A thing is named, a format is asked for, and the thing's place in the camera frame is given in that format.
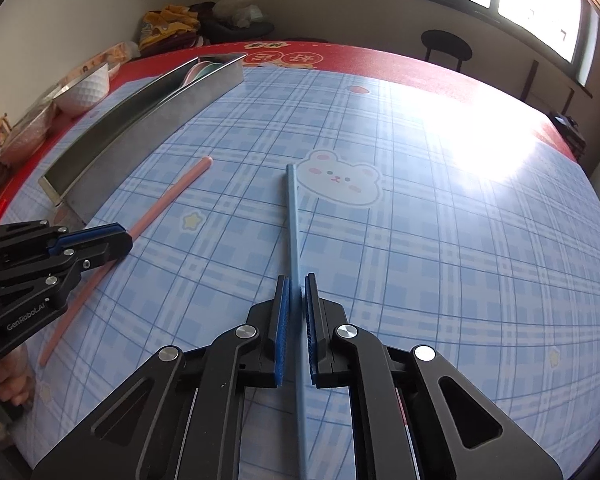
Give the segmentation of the person's left hand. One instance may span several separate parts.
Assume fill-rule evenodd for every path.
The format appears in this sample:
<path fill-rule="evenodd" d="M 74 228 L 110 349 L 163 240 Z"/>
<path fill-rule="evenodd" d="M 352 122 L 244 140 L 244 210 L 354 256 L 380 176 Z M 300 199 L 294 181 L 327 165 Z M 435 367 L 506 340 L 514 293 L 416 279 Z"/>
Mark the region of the person's left hand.
<path fill-rule="evenodd" d="M 0 401 L 23 405 L 34 389 L 33 372 L 24 344 L 0 359 Z"/>

